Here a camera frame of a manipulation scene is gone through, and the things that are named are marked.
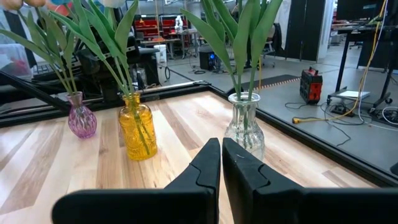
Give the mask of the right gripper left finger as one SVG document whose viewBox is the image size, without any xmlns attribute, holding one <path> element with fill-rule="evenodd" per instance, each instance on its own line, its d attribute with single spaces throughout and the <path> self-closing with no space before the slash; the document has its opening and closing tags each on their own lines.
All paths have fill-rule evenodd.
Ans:
<svg viewBox="0 0 398 224">
<path fill-rule="evenodd" d="M 162 189 L 79 190 L 58 199 L 53 223 L 217 223 L 221 151 L 211 138 Z"/>
</svg>

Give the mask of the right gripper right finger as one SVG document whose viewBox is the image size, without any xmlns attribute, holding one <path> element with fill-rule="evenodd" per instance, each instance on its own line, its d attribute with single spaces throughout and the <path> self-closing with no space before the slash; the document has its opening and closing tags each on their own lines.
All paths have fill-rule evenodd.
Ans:
<svg viewBox="0 0 398 224">
<path fill-rule="evenodd" d="M 235 223 L 397 224 L 396 188 L 302 187 L 230 138 L 222 159 Z"/>
</svg>

